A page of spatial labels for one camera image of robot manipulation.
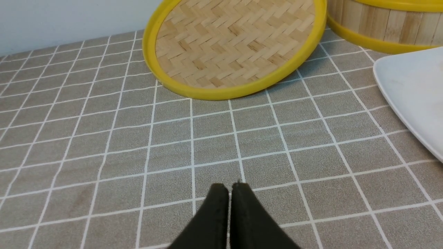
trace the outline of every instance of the woven bamboo lid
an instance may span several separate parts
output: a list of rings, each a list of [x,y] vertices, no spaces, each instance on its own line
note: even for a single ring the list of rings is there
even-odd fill
[[[318,4],[321,0],[172,2],[163,4],[161,14],[152,17],[156,28],[149,30],[148,24],[144,54],[155,61],[157,67],[147,60],[166,87],[201,99],[240,97],[277,83],[306,60],[318,43],[324,29],[323,18],[315,17],[322,13],[318,8],[325,9],[326,17],[326,5]],[[322,24],[312,35],[315,25]],[[306,46],[310,36],[313,44]],[[155,42],[154,51],[145,46],[147,40]],[[278,70],[291,67],[288,63],[297,54],[301,63],[292,70]],[[267,82],[253,86],[263,79]]]

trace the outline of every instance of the white plate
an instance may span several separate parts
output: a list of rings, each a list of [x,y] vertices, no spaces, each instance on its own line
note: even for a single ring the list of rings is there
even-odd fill
[[[383,57],[373,71],[397,116],[443,162],[443,47]]]

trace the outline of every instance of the woven bamboo texture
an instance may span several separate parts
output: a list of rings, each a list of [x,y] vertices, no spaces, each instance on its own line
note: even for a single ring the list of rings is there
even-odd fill
[[[313,0],[182,0],[160,27],[156,57],[188,86],[248,84],[294,57],[314,13]]]
[[[409,45],[443,45],[443,13],[379,8],[354,0],[328,0],[328,13],[358,34]]]

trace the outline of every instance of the white grid line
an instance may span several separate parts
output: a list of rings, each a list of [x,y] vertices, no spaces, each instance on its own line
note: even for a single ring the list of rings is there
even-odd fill
[[[375,63],[374,59],[372,59],[371,56],[369,56],[368,52],[366,52],[365,50],[363,50],[363,52],[368,56],[368,58]],[[404,160],[403,156],[398,152],[397,148],[395,148],[394,144],[392,143],[391,139],[386,135],[385,131],[383,130],[383,128],[378,125],[377,121],[375,120],[375,118],[372,116],[372,113],[370,111],[368,111],[368,109],[366,108],[365,104],[363,104],[363,102],[361,101],[361,99],[357,96],[357,94],[355,93],[355,91],[353,91],[355,97],[357,98],[357,100],[361,103],[361,105],[363,106],[363,108],[367,111],[367,113],[369,114],[369,117],[371,118],[371,120],[374,122],[374,124],[378,127],[378,129],[380,130],[380,132],[384,135],[384,138],[386,139],[386,141],[388,142],[388,144],[390,145],[390,147],[394,150],[395,154],[398,156],[398,158],[400,159],[400,161],[406,165],[406,169],[408,170],[409,174],[412,176],[412,178],[414,179],[415,183],[417,184],[417,186],[420,188],[421,192],[423,193],[423,195],[426,197],[426,199],[428,201],[431,201],[432,198],[429,196],[429,194],[426,192],[425,188],[423,187],[423,185],[420,183],[420,181],[418,180],[417,176],[414,174],[414,172],[411,170],[411,168],[406,164],[406,161]],[[438,209],[438,207],[435,204],[432,204],[432,207],[434,208],[435,212],[437,213],[438,217],[440,217],[440,220],[443,221],[443,215],[440,212],[440,210]]]
[[[294,122],[294,123],[288,123],[288,124],[284,124],[284,125],[292,125],[292,124],[300,124],[300,123],[306,123],[309,121],[299,121],[299,122]],[[140,125],[140,126],[136,126],[136,127],[143,127],[143,126],[148,126],[149,124],[144,124],[144,125]],[[277,125],[272,125],[272,126],[267,126],[267,127],[260,127],[260,128],[253,128],[253,129],[249,129],[249,130],[242,130],[242,131],[238,131],[238,133],[243,133],[243,132],[250,132],[250,131],[257,131],[257,130],[263,130],[263,129],[268,129],[268,128],[275,128],[277,127]],[[392,134],[397,134],[397,133],[401,133],[401,132],[407,132],[408,130],[398,130],[398,131],[394,131],[394,132],[390,132],[388,133],[388,135],[392,135]],[[99,133],[105,133],[105,132],[110,132],[110,130],[107,131],[101,131],[101,132],[94,132],[92,134],[99,134]],[[203,140],[203,139],[208,139],[208,138],[215,138],[215,137],[221,137],[221,136],[228,136],[228,135],[234,135],[233,132],[230,133],[224,133],[224,134],[219,134],[219,135],[213,135],[213,136],[206,136],[206,137],[202,137],[202,138],[195,138],[194,140]],[[358,141],[365,141],[365,140],[371,140],[371,139],[375,139],[375,138],[380,138],[383,137],[383,135],[375,135],[375,136],[369,136],[369,137],[364,137],[364,138],[359,138],[359,139],[352,139],[352,140],[345,140],[345,141],[341,141],[341,142],[337,142],[337,144],[347,144],[347,143],[353,143],[353,142],[358,142]],[[63,140],[63,139],[68,139],[70,137],[65,137],[62,139],[55,139],[52,141],[57,141],[57,140]],[[183,142],[190,142],[190,140],[181,140],[181,141],[175,141],[175,142],[171,142],[171,143],[165,143],[165,144],[155,144],[155,145],[151,145],[151,147],[161,147],[161,146],[165,146],[165,145],[170,145],[170,144],[176,144],[176,143],[183,143]],[[302,151],[302,150],[308,150],[308,149],[313,149],[313,148],[322,148],[322,147],[326,147],[326,146],[330,146],[331,144],[322,144],[322,145],[316,145],[316,146],[309,146],[309,147],[302,147],[302,148],[297,148],[297,149],[292,149],[290,150],[290,152],[295,152],[295,151]],[[143,146],[143,147],[138,147],[138,148],[132,148],[132,149],[126,149],[126,150],[119,150],[119,151],[114,151],[114,152],[107,152],[107,155],[110,154],[120,154],[123,152],[132,152],[132,151],[136,151],[136,150],[141,150],[141,149],[146,149],[148,148],[148,146]],[[27,167],[36,167],[36,166],[41,166],[41,165],[47,165],[47,164],[54,164],[54,163],[61,163],[61,162],[67,162],[67,161],[74,161],[74,160],[79,160],[79,159],[84,159],[84,158],[90,158],[90,157],[95,157],[95,156],[104,156],[105,153],[98,153],[98,154],[94,154],[94,155],[88,155],[88,156],[79,156],[79,157],[74,157],[74,158],[69,158],[69,159],[65,159],[65,160],[60,160],[60,161],[52,161],[52,162],[45,162],[45,163],[37,163],[37,164],[31,164],[31,165],[26,165],[23,166],[22,168],[27,168]],[[255,156],[248,156],[248,157],[243,157],[242,159],[250,159],[250,158],[254,158]],[[12,171],[12,170],[16,170],[20,167],[13,167],[13,168],[8,168],[8,169],[3,169],[0,170],[0,172],[4,172],[4,171]]]
[[[381,109],[381,108],[384,108],[384,107],[389,107],[389,106],[388,105],[378,106],[378,107],[370,109],[370,111]],[[122,109],[104,111],[104,112],[99,112],[99,113],[112,113],[112,112],[115,112],[115,111],[118,111],[118,110],[122,110]],[[353,113],[345,113],[345,114],[333,115],[333,116],[324,117],[324,119],[331,119],[331,118],[336,118],[336,117],[345,117],[345,116],[359,114],[359,113],[366,113],[366,111],[362,110],[362,111],[357,111],[357,112],[353,112]],[[94,115],[94,114],[98,114],[98,113],[92,113],[92,114],[85,114],[85,115],[74,116],[74,117],[61,118],[61,119],[57,119],[57,120],[50,120],[50,121],[47,121],[45,123],[53,122],[53,121],[59,121],[59,120],[72,119],[72,118],[76,118],[76,117],[85,117],[85,116],[90,116],[90,115]],[[199,115],[199,116],[195,116],[195,117],[204,117],[204,116],[208,116],[208,115],[207,114],[203,114],[203,115]],[[176,122],[176,121],[183,121],[183,120],[189,120],[189,119],[190,119],[190,117],[183,117],[183,118],[172,119],[172,120],[167,120],[167,121],[158,121],[158,122],[154,122],[153,125],[169,123],[169,122]],[[278,127],[278,126],[302,124],[302,123],[318,121],[318,120],[322,120],[322,119],[321,118],[314,118],[314,119],[308,119],[308,120],[303,120],[303,121],[284,123],[284,124],[279,124],[279,125],[275,125],[274,124],[274,125],[271,125],[271,126],[265,126],[265,127],[251,128],[251,129],[236,131],[235,133],[238,134],[238,133],[243,133],[243,132],[251,132],[251,131],[263,130],[263,129],[267,129],[267,128],[274,128],[274,127]],[[24,124],[24,125],[13,126],[12,128],[23,127],[23,126],[28,126],[28,125],[31,125],[31,124]],[[119,130],[119,129],[126,129],[126,128],[139,128],[139,127],[144,127],[144,126],[148,126],[148,125],[151,125],[151,123],[141,124],[141,125],[132,125],[132,126],[123,126],[123,127],[113,128],[113,129],[101,130],[101,131],[97,131],[97,132],[89,132],[89,133],[77,134],[77,135],[74,135],[74,137],[87,136],[87,135],[99,134],[99,133],[104,133],[104,132],[110,132],[111,130]],[[203,140],[203,139],[207,139],[207,138],[214,138],[214,137],[225,136],[225,135],[232,135],[232,134],[234,134],[234,132],[223,133],[223,134],[218,134],[218,135],[213,135],[213,136],[199,137],[199,138],[195,138],[194,140]],[[0,147],[0,150],[8,149],[8,148],[14,148],[14,147],[20,147],[20,146],[26,146],[26,145],[30,145],[30,144],[40,144],[40,143],[46,143],[46,142],[59,141],[59,140],[67,139],[67,138],[70,138],[70,136],[54,138],[54,139],[49,139],[49,140],[35,141],[33,143],[25,143],[25,144],[16,144],[16,145],[10,145],[10,146],[3,146],[3,147]],[[152,145],[152,146],[153,147],[158,147],[158,146],[174,144],[174,143],[178,143],[178,142],[189,142],[189,141],[191,141],[191,139],[181,140],[181,141],[174,141],[174,142],[165,143],[165,144],[155,144],[155,145]]]
[[[80,55],[80,52],[81,52],[81,50],[82,50],[82,48],[83,48],[84,43],[85,43],[85,42],[82,43],[82,46],[81,46],[80,49],[78,50],[77,58],[78,58],[78,56]],[[66,75],[65,81],[63,82],[63,85],[66,83],[66,80],[68,79],[69,73],[70,73],[70,71],[71,71],[71,69],[72,69],[73,66],[74,66],[74,64],[71,65],[71,68],[69,69],[68,74]],[[91,91],[92,91],[92,86],[93,86],[93,84],[91,84],[91,86],[89,87],[88,96],[90,95],[90,93],[91,93]],[[85,107],[86,107],[86,103],[87,103],[87,102],[88,102],[88,100],[85,100],[85,102],[83,103],[83,107],[82,107],[81,114],[85,111]],[[67,157],[67,155],[68,155],[68,151],[69,151],[69,148],[70,148],[70,146],[71,146],[72,139],[74,138],[74,134],[76,133],[77,128],[78,128],[78,125],[79,125],[79,123],[80,123],[81,114],[80,114],[80,117],[77,119],[77,123],[76,123],[76,125],[75,125],[74,130],[72,131],[72,136],[71,136],[71,138],[70,138],[69,141],[68,141],[68,145],[67,145],[67,147],[66,147],[66,150],[65,150],[65,153],[64,153],[63,159],[66,159],[66,157]],[[32,248],[32,244],[34,243],[35,237],[36,237],[37,232],[38,232],[38,230],[39,230],[39,226],[40,226],[40,224],[42,223],[43,217],[44,217],[44,215],[45,215],[45,213],[46,213],[46,209],[47,209],[47,207],[48,207],[49,200],[50,200],[50,198],[51,198],[51,194],[52,194],[52,188],[54,188],[55,181],[56,181],[56,179],[57,179],[58,174],[59,174],[60,171],[62,170],[62,167],[63,167],[63,162],[60,163],[60,166],[58,167],[58,170],[57,170],[57,172],[55,173],[55,175],[54,175],[54,177],[53,177],[53,179],[52,179],[52,182],[51,182],[51,189],[50,189],[49,192],[48,192],[48,196],[47,196],[47,198],[46,198],[45,206],[43,207],[42,213],[41,213],[40,218],[39,218],[39,222],[37,223],[37,226],[35,227],[34,233],[32,234],[31,240],[30,240],[30,242],[29,242],[29,247],[28,247],[28,249],[31,249],[31,248]]]
[[[204,200],[204,199],[205,199],[205,197],[196,198],[196,200]],[[192,202],[192,199],[185,199],[185,200],[176,201],[176,202],[168,202],[168,203],[163,203],[163,204],[158,204],[158,205],[146,206],[143,208],[143,210],[164,207],[164,206],[171,206],[171,205],[176,205],[176,204],[180,204],[180,203],[188,203],[188,202]],[[437,199],[437,200],[433,200],[430,202],[421,202],[421,203],[405,205],[405,206],[390,207],[390,208],[375,210],[375,211],[373,211],[373,213],[379,214],[379,213],[392,212],[392,211],[397,211],[397,210],[405,210],[405,209],[427,206],[427,205],[432,205],[432,204],[441,203],[441,202],[443,202],[443,199]],[[92,217],[95,218],[95,217],[104,217],[104,216],[110,216],[110,215],[115,215],[115,214],[125,214],[125,213],[134,212],[134,211],[140,211],[140,208],[134,208],[134,209],[129,209],[129,210],[119,210],[119,211],[103,213],[103,214],[93,214]],[[343,219],[347,219],[347,218],[360,217],[360,216],[365,216],[365,215],[371,215],[371,213],[370,212],[360,212],[360,213],[341,215],[341,216],[335,216],[335,217],[330,217],[330,218],[316,219],[316,220],[313,220],[313,222],[320,223],[320,222],[336,221],[336,220],[343,220]],[[78,221],[78,220],[83,220],[83,219],[87,219],[87,218],[88,218],[88,216],[80,216],[80,217],[51,221],[51,222],[43,222],[40,225],[46,226],[46,225],[59,224],[59,223],[64,223],[64,222]],[[310,223],[311,223],[311,221],[286,223],[286,224],[281,224],[280,227],[300,226],[300,225],[306,225],[306,224],[310,224]],[[1,229],[0,233],[17,231],[17,230],[24,230],[24,229],[35,228],[35,227],[36,227],[36,225],[27,225],[27,226],[6,228],[6,229]]]
[[[112,54],[105,54],[105,56],[108,56],[108,55],[117,55],[117,54],[125,54],[125,53],[130,53],[130,52],[131,52],[131,50],[129,50],[129,51],[124,51],[124,52],[118,52],[118,53],[112,53]],[[101,55],[98,55],[98,56],[92,56],[92,57],[87,57],[87,58],[81,58],[81,59],[78,59],[78,60],[70,60],[70,61],[63,61],[63,62],[56,62],[56,63],[51,63],[51,62],[50,62],[48,65],[49,65],[49,66],[52,66],[52,65],[59,65],[59,64],[70,63],[70,62],[72,62],[73,64],[75,64],[75,63],[78,62],[78,61],[87,60],[87,59],[91,59],[91,58],[100,58],[100,57],[101,57]],[[101,67],[91,67],[91,68],[88,68],[88,69],[73,70],[72,73],[75,73],[75,72],[81,72],[81,71],[88,71],[88,70],[97,69],[97,68],[104,68],[104,67],[108,67],[108,66],[124,65],[124,64],[127,64],[127,63],[131,63],[131,62],[144,62],[144,60],[129,61],[129,62],[124,62],[124,63],[109,64],[109,65],[101,66]],[[25,68],[22,68],[22,69],[19,69],[19,70],[35,69],[35,68],[41,68],[41,67],[44,67],[44,66],[45,66],[45,65],[41,65],[41,66],[31,66],[31,67],[25,67]],[[0,73],[10,73],[10,72],[15,72],[15,71],[17,71],[17,70],[0,71]]]
[[[194,158],[194,114],[192,113],[192,98],[189,99],[189,111],[190,111],[190,136],[191,136],[191,184],[192,184],[192,214],[195,215],[195,158]]]
[[[157,86],[159,84],[159,81],[155,81],[155,85]],[[157,100],[157,89],[155,88],[154,91],[154,99],[152,101],[152,111],[151,111],[151,124],[154,123],[154,115],[155,115],[155,105]],[[141,237],[141,223],[143,220],[143,208],[144,208],[144,200],[146,196],[146,181],[148,180],[148,164],[149,164],[149,157],[151,156],[151,143],[152,143],[152,130],[154,125],[151,125],[149,127],[149,140],[148,140],[148,147],[146,152],[146,161],[144,163],[144,172],[143,172],[143,188],[141,191],[141,200],[140,200],[140,213],[139,213],[139,220],[137,224],[137,236],[136,236],[136,248],[140,247],[140,237]]]
[[[113,65],[109,65],[109,66],[118,66],[118,65],[124,65],[124,64],[127,64],[127,63],[113,64]],[[104,68],[104,67],[108,67],[108,66],[101,66],[101,67],[93,67],[93,68],[88,68],[88,69],[82,69],[82,70],[72,71],[71,73],[84,72],[84,71],[89,71],[89,70],[94,70],[94,69],[100,69],[100,68]],[[151,73],[152,73],[152,72],[140,73],[140,74],[130,74],[130,75],[128,75],[128,76],[138,76],[138,75],[151,74]],[[42,77],[40,77],[40,78],[50,78],[50,77],[53,77],[53,76],[60,76],[60,75],[64,75],[64,74],[67,74],[67,72],[66,72],[66,73],[59,73],[59,74],[46,75],[46,76],[42,76]],[[100,80],[97,80],[97,82],[98,82],[98,81],[102,81],[102,80],[109,80],[109,79],[121,78],[121,77],[123,77],[123,75],[122,75],[122,76],[113,77],[113,78],[100,79]],[[24,81],[30,81],[30,80],[36,80],[36,79],[39,79],[39,78],[30,78],[30,79],[25,79],[25,80],[12,81],[11,83],[18,83],[18,82],[24,82]]]
[[[243,170],[243,159],[241,157],[240,143],[238,142],[237,129],[235,127],[234,113],[233,113],[233,110],[232,110],[231,100],[228,100],[228,105],[229,105],[229,113],[231,115],[231,124],[232,124],[232,130],[233,130],[232,134],[234,135],[235,148],[237,150],[238,164],[239,164],[239,167],[240,167],[241,182],[245,183],[246,182],[246,177],[245,177],[245,171]]]
[[[358,71],[358,70],[363,70],[363,69],[369,69],[369,68],[372,68],[372,66],[367,66],[367,67],[362,67],[362,68],[357,68],[357,69],[352,69],[352,70],[346,70],[346,71],[343,71],[343,73],[348,73],[348,72],[353,72],[353,71]],[[43,77],[41,77],[41,78],[48,78],[48,77],[58,76],[58,75],[64,75],[64,74],[66,74],[66,73],[63,73],[63,74],[54,74],[54,75],[50,75],[50,76],[43,76]],[[128,76],[140,76],[140,75],[148,75],[148,74],[151,74],[151,72],[148,72],[148,73],[141,73],[141,74],[131,74],[131,75],[128,75]],[[307,77],[303,77],[303,78],[304,78],[304,79],[310,79],[310,78],[317,78],[317,77],[331,76],[331,75],[336,75],[336,74],[339,74],[339,73],[335,72],[335,73],[329,73],[329,74],[319,74],[319,75],[307,76]],[[113,77],[113,78],[101,79],[101,80],[98,80],[98,81],[96,81],[96,82],[107,81],[107,80],[113,80],[113,79],[119,79],[119,78],[123,78],[123,76],[118,76],[118,77]],[[290,79],[290,80],[287,80],[287,81],[281,81],[281,82],[278,82],[278,84],[280,84],[280,83],[288,83],[288,82],[295,82],[295,81],[299,81],[299,80],[300,80],[300,78],[294,78],[294,79]],[[92,82],[70,84],[70,85],[66,85],[66,86],[64,86],[64,87],[78,86],[78,85],[84,85],[84,84],[90,84],[90,83],[92,83]],[[135,91],[135,90],[142,90],[142,89],[148,89],[148,88],[154,88],[154,87],[155,87],[155,86],[149,86],[149,87],[146,87],[146,88],[129,89],[129,90],[124,90],[124,91]],[[44,92],[44,91],[54,90],[54,89],[58,89],[58,88],[61,88],[61,86],[54,87],[54,88],[50,88],[50,89],[43,89],[43,90],[32,91],[32,93]],[[351,90],[348,89],[348,90],[343,90],[343,91],[339,91],[339,92],[325,93],[325,94],[315,95],[314,97],[322,96],[322,95],[329,95],[329,94],[334,94],[334,93],[340,93],[340,92],[349,92],[349,91],[351,91]],[[6,95],[6,96],[1,96],[0,98],[14,97],[14,96],[20,96],[20,95],[25,95],[25,94],[28,94],[28,93],[18,93],[18,94]],[[101,95],[94,95],[93,97],[100,97],[100,96],[106,96],[106,95],[111,95],[111,94],[112,94],[112,93],[106,93],[106,94],[101,94]],[[68,100],[68,101],[75,101],[75,100],[81,100],[81,99],[85,99],[85,98],[72,99],[72,100]],[[49,104],[44,104],[44,105],[34,105],[34,106],[30,106],[30,107],[25,107],[25,108],[39,107],[39,106],[45,106],[45,105],[49,105]],[[8,111],[13,111],[13,110],[0,111],[0,113],[8,112]]]
[[[134,40],[132,41],[132,49],[134,49],[134,44],[136,43],[136,41],[135,41],[136,36],[137,36],[137,32],[134,32]],[[109,47],[110,39],[111,39],[111,36],[108,39],[108,45],[105,48],[103,58],[100,61],[100,65],[103,62],[103,59],[105,58],[106,51],[108,50],[108,47]],[[131,57],[132,57],[132,51],[131,51],[131,54],[129,55],[128,61],[131,61]],[[120,91],[120,96],[119,96],[119,99],[118,99],[117,108],[120,107],[120,104],[121,104],[121,99],[122,99],[122,96],[123,96],[124,84],[125,84],[125,81],[126,81],[126,76],[128,75],[129,65],[130,65],[130,63],[128,63],[127,66],[126,66],[126,72],[124,74],[123,84],[121,85],[121,91]],[[94,80],[97,78],[98,71],[99,70],[97,70],[97,72],[95,74]],[[88,96],[91,94],[91,91],[92,91],[92,86],[91,86],[91,89],[89,90]],[[115,127],[115,123],[117,121],[117,115],[118,115],[118,110],[114,114],[114,119],[113,119],[113,123],[112,123],[112,126],[111,126],[111,131],[109,132],[108,140],[106,142],[105,155],[103,156],[103,161],[102,161],[102,163],[100,165],[100,168],[98,169],[97,182],[95,183],[94,194],[92,196],[91,206],[89,207],[89,214],[88,214],[88,218],[86,220],[85,231],[83,233],[83,238],[82,238],[82,243],[80,245],[80,249],[83,249],[85,247],[86,237],[87,237],[88,229],[89,229],[89,224],[91,222],[91,216],[92,216],[92,212],[93,212],[94,206],[95,206],[95,201],[96,201],[96,198],[97,198],[98,185],[99,185],[98,181],[100,180],[101,171],[103,170],[103,167],[104,167],[105,162],[106,162],[106,156],[107,156],[107,152],[109,150],[109,145],[111,143],[111,137],[112,137],[112,133],[113,133],[113,128]]]
[[[251,158],[260,158],[260,157],[277,155],[277,154],[285,154],[285,153],[286,152],[282,151],[282,152],[276,152],[275,154],[260,154],[260,155],[257,155],[257,156],[251,157]],[[216,165],[216,164],[220,164],[220,163],[232,163],[232,162],[237,162],[237,161],[238,161],[238,159],[230,159],[230,160],[224,160],[224,161],[218,161],[218,162],[198,164],[198,165],[195,165],[194,167],[205,167],[205,166],[211,166],[211,165]],[[439,161],[438,160],[420,160],[420,161],[408,163],[407,165],[411,166],[411,165],[416,165],[416,164],[420,164],[420,163],[432,163],[432,162],[439,162]],[[399,165],[395,165],[395,166],[388,166],[388,167],[378,168],[378,169],[373,169],[373,170],[368,170],[368,171],[360,171],[360,172],[355,172],[354,175],[355,176],[365,175],[365,174],[370,174],[370,173],[375,173],[375,172],[382,172],[382,171],[388,171],[388,170],[392,170],[392,169],[398,169],[398,168],[402,168],[402,167],[406,167],[406,165],[399,164]],[[118,180],[118,179],[133,178],[133,177],[144,176],[144,175],[154,175],[154,174],[171,172],[171,171],[180,171],[183,169],[190,169],[190,168],[191,168],[191,166],[183,166],[183,167],[170,168],[170,169],[166,169],[166,170],[151,171],[151,172],[147,172],[146,174],[145,173],[138,173],[138,174],[133,174],[133,175],[116,176],[116,177],[112,177],[112,178],[100,179],[98,182],[101,183],[101,182],[113,181],[113,180]],[[334,175],[334,176],[328,176],[328,177],[322,177],[322,178],[316,178],[316,179],[300,180],[299,182],[295,181],[295,182],[277,184],[277,185],[268,186],[268,187],[255,188],[254,191],[262,191],[262,190],[268,190],[268,189],[279,188],[279,187],[287,187],[290,185],[296,185],[298,183],[300,183],[300,184],[315,183],[315,182],[345,178],[345,177],[350,177],[350,176],[351,176],[351,174],[343,174],[343,175]],[[60,189],[65,189],[65,188],[70,188],[70,187],[78,187],[78,186],[95,184],[95,183],[97,183],[97,181],[74,183],[74,184],[69,184],[69,185],[53,187],[52,190],[60,190]],[[50,190],[50,188],[21,193],[21,194],[8,195],[5,197],[0,197],[0,199],[8,199],[8,198],[19,197],[19,196],[24,196],[24,195],[39,194],[39,193],[43,193],[43,192],[48,192],[49,190]]]
[[[127,43],[127,42],[130,42],[130,41],[132,41],[132,40],[123,41],[123,42],[110,43],[110,45],[113,45],[113,44],[119,44],[119,43]],[[93,48],[93,47],[104,47],[104,46],[106,46],[106,44],[102,44],[102,45],[94,45],[94,46],[89,46],[89,47],[84,47],[83,49],[85,49],[85,48]],[[33,51],[29,51],[29,57],[30,57],[30,58],[38,58],[38,57],[48,56],[48,55],[51,55],[51,54],[53,54],[53,53],[60,54],[60,53],[64,53],[64,52],[72,52],[72,51],[76,51],[76,50],[79,50],[79,49],[80,49],[80,48],[74,48],[74,49],[63,50],[63,51],[57,51],[57,50],[55,50],[55,51],[52,52],[52,53],[48,53],[48,54],[40,54],[40,55],[32,56],[32,52],[33,52],[33,51],[40,50],[40,49],[36,49],[36,50],[33,50]],[[7,61],[6,61],[6,60],[5,60],[6,57],[7,57],[7,56],[5,56],[4,59],[3,59],[5,62],[14,62],[14,61],[21,61],[21,60],[24,60],[24,58],[22,58],[22,59],[15,59],[15,60],[7,60]]]
[[[307,203],[306,196],[303,193],[302,185],[300,184],[300,178],[299,178],[299,176],[297,174],[297,171],[295,170],[294,162],[292,161],[291,154],[289,153],[288,144],[286,143],[286,140],[285,140],[285,138],[283,136],[283,131],[281,130],[281,126],[280,126],[280,123],[278,121],[277,114],[275,112],[274,106],[272,105],[271,97],[269,96],[269,92],[268,92],[267,89],[265,90],[265,92],[266,92],[266,96],[268,98],[268,102],[269,102],[269,104],[271,106],[272,114],[274,116],[274,120],[275,120],[275,123],[277,125],[281,141],[283,142],[284,151],[285,151],[286,156],[288,158],[289,165],[291,166],[291,170],[292,170],[292,173],[294,174],[295,181],[298,182],[297,185],[298,185],[298,189],[299,189],[299,192],[300,192],[300,196],[301,196],[301,198],[303,200],[303,205],[304,205],[304,207],[306,209],[306,213],[307,213],[307,215],[309,217],[309,221],[311,222],[312,230],[314,231],[315,239],[317,240],[317,245],[319,246],[319,249],[323,249],[323,244],[322,244],[322,242],[320,240],[319,232],[317,231],[317,227],[316,227],[315,223],[312,222],[314,220],[314,218],[312,217],[311,209],[309,208],[309,205]]]

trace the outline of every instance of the bamboo steamer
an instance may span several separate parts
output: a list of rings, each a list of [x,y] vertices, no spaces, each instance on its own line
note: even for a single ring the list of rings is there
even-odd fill
[[[443,1],[329,0],[328,24],[342,38],[398,54],[443,45]]]
[[[147,66],[185,97],[249,95],[295,71],[326,25],[326,0],[163,0],[143,36]]]

